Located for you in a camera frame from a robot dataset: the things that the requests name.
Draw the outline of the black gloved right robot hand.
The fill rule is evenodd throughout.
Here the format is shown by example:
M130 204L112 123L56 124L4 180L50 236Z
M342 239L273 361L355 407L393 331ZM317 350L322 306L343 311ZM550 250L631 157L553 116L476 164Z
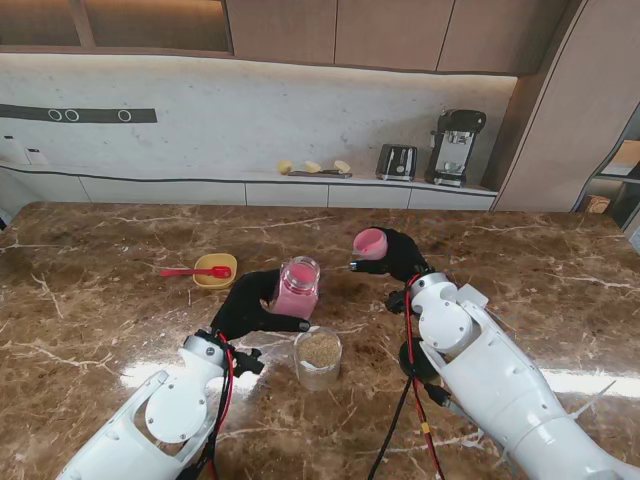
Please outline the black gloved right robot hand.
M377 253L373 259L368 255L362 255L361 249L354 247L354 253L360 256L360 259L350 264L351 271L374 275L389 274L401 282L409 282L418 274L435 272L435 268L429 265L421 255L414 240L405 233L394 229L372 227L360 232L356 238L363 234L371 236L373 233L383 239L381 247L384 255Z

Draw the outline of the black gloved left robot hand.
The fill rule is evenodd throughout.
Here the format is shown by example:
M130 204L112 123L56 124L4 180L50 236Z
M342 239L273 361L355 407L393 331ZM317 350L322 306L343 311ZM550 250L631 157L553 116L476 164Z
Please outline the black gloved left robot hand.
M308 320L273 313L263 307L262 302L271 299L279 279L279 270L255 271L240 277L213 318L212 332L234 340L254 331L308 331L311 327Z

